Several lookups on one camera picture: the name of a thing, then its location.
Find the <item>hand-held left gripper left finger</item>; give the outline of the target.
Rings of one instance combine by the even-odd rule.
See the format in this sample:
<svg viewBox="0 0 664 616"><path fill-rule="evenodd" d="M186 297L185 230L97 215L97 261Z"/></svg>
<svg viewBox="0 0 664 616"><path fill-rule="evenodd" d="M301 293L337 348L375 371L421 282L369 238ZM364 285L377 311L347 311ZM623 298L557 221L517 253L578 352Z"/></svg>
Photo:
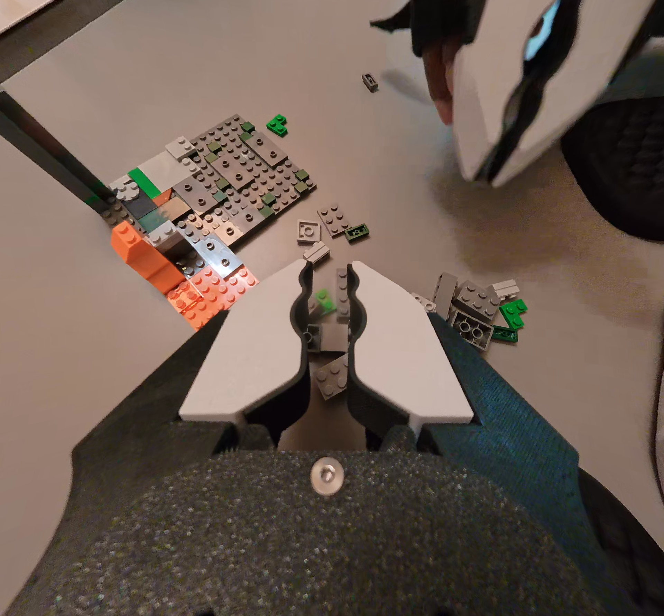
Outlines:
<svg viewBox="0 0 664 616"><path fill-rule="evenodd" d="M241 424L308 371L311 264L297 259L228 311L179 411L185 421Z"/></svg>

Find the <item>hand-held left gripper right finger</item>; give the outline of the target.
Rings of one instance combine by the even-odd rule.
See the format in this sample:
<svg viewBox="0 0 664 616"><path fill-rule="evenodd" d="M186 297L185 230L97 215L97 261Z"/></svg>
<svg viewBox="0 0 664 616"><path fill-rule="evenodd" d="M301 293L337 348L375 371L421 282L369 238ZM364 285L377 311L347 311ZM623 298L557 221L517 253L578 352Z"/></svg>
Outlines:
<svg viewBox="0 0 664 616"><path fill-rule="evenodd" d="M347 404L373 435L406 425L466 424L473 410L425 308L361 261L348 265Z"/></svg>

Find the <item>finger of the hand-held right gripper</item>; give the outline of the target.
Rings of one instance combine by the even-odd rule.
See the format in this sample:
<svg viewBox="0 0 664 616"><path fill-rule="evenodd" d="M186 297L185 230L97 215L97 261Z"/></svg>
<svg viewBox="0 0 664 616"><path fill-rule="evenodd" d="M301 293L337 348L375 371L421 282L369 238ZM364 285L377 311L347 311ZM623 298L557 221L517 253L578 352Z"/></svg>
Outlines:
<svg viewBox="0 0 664 616"><path fill-rule="evenodd" d="M602 95L656 0L559 0L548 38L507 102L489 183L516 176Z"/></svg>
<svg viewBox="0 0 664 616"><path fill-rule="evenodd" d="M527 40L555 0L486 0L474 40L453 66L453 135L465 180L498 145L508 101L523 77Z"/></svg>

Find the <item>dark grey four-stud lego plate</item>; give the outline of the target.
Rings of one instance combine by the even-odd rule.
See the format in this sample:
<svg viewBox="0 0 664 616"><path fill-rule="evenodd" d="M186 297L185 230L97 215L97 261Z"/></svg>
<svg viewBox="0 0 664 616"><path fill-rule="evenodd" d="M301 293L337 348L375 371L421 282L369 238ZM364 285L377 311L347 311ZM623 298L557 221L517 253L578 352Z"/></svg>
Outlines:
<svg viewBox="0 0 664 616"><path fill-rule="evenodd" d="M335 297L336 321L340 324L346 324L350 319L350 303L348 296L348 277L346 267L336 270Z"/></svg>

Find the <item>dark grey studded lego brick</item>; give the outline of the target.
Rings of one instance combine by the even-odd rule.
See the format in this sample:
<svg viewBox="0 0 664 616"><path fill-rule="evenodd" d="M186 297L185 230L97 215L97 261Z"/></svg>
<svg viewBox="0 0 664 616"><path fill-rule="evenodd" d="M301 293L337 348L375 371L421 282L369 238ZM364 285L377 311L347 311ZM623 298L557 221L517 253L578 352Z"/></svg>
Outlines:
<svg viewBox="0 0 664 616"><path fill-rule="evenodd" d="M492 287L483 288L466 280L456 287L452 305L463 313L491 325L501 306L501 299Z"/></svg>

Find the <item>light grey smooth lego piece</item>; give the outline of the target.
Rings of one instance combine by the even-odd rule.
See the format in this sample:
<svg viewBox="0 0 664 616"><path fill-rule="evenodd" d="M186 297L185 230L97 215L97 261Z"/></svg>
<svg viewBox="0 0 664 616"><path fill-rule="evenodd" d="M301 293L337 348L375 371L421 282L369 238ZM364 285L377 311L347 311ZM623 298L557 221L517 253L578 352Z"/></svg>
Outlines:
<svg viewBox="0 0 664 616"><path fill-rule="evenodd" d="M320 325L320 352L341 353L348 350L349 327L342 323L322 323Z"/></svg>

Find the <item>grey long lego brick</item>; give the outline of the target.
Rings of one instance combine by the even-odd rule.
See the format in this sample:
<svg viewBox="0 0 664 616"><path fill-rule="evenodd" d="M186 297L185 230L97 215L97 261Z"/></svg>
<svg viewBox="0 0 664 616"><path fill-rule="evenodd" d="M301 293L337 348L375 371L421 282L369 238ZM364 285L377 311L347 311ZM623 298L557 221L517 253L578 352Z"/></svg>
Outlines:
<svg viewBox="0 0 664 616"><path fill-rule="evenodd" d="M445 320L449 317L457 286L458 279L456 275L443 272L438 277L432 302L436 305L436 312Z"/></svg>

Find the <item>dark grey six-stud lego plate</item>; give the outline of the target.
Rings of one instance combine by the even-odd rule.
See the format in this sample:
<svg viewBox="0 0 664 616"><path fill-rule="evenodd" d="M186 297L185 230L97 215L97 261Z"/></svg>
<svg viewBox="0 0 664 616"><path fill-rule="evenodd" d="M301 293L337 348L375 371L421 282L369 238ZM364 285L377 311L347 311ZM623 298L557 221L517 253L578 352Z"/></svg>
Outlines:
<svg viewBox="0 0 664 616"><path fill-rule="evenodd" d="M336 202L319 208L317 214L333 239L342 236L351 227L351 222Z"/></svg>

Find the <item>grey and orange lego build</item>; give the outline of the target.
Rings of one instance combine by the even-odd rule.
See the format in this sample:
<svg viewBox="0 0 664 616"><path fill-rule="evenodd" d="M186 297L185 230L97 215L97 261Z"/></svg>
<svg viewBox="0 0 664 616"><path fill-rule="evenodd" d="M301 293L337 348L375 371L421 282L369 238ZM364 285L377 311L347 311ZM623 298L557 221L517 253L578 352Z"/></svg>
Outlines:
<svg viewBox="0 0 664 616"><path fill-rule="evenodd" d="M234 114L104 184L1 90L1 135L92 208L121 260L194 329L258 280L234 253L316 185Z"/></svg>

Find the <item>person's right hand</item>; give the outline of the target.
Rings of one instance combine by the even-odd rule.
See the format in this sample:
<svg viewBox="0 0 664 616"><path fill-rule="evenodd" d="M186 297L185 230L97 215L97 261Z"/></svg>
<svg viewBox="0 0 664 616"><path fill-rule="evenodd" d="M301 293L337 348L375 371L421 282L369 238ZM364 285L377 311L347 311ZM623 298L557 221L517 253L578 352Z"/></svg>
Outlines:
<svg viewBox="0 0 664 616"><path fill-rule="evenodd" d="M460 47L461 38L449 36L422 52L429 95L445 125L453 122L453 68Z"/></svg>

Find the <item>black office chair seat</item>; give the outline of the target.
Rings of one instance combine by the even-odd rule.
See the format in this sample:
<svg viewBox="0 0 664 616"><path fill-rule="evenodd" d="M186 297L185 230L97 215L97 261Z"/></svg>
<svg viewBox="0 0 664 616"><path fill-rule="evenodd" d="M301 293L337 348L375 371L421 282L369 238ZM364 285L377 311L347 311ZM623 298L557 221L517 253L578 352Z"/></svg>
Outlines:
<svg viewBox="0 0 664 616"><path fill-rule="evenodd" d="M560 147L606 221L636 238L663 242L663 97L595 106Z"/></svg>

